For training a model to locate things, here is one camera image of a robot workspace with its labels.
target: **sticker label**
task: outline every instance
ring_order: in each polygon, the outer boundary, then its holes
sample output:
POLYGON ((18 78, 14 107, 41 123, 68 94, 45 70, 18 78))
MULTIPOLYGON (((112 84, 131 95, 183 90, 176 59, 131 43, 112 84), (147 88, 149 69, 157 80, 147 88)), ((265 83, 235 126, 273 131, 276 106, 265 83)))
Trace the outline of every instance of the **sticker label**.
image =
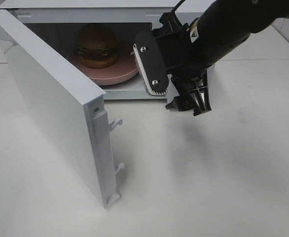
POLYGON ((195 21, 195 23, 190 27, 190 41, 194 43, 199 35, 197 31, 197 24, 198 24, 198 19, 195 21))

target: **screw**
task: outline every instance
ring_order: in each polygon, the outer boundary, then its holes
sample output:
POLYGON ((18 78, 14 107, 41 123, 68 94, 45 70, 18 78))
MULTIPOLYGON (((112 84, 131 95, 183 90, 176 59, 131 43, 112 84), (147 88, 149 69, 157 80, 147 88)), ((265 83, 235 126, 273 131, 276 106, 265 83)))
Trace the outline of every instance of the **screw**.
POLYGON ((158 85, 159 84, 159 81, 158 80, 153 80, 152 81, 152 85, 158 85))
POLYGON ((100 108, 96 108, 96 109, 94 110, 94 113, 97 114, 99 111, 100 111, 100 108))
POLYGON ((147 51, 147 47, 142 46, 140 48, 141 53, 145 53, 147 51))

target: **burger patty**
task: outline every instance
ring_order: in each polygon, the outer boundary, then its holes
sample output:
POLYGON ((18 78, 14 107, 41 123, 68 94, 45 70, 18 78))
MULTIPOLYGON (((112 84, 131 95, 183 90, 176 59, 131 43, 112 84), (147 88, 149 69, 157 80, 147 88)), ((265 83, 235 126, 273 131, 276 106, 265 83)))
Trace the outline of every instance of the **burger patty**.
POLYGON ((97 60, 102 61, 105 59, 110 58, 114 53, 116 53, 116 48, 110 49, 110 50, 104 50, 102 52, 93 52, 91 51, 85 51, 85 50, 79 50, 78 55, 81 57, 88 59, 88 60, 97 60))

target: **open microwave door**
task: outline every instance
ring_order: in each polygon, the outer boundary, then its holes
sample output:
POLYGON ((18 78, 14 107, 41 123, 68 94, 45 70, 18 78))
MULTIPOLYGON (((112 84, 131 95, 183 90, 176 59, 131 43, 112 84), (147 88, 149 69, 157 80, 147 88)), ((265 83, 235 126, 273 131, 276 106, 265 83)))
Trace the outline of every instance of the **open microwave door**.
POLYGON ((104 91, 7 10, 0 45, 30 113, 107 207, 119 194, 104 91))

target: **pink plate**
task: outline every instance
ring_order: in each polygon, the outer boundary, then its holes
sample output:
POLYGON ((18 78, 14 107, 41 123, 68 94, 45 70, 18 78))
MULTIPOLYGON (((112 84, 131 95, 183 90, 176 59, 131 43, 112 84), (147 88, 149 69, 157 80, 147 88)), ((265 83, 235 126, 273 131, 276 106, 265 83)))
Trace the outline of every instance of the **pink plate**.
POLYGON ((117 45, 118 59, 115 64, 102 69, 84 66, 77 57, 77 50, 67 59, 97 85, 115 85, 129 80, 138 73, 131 43, 119 42, 117 45))

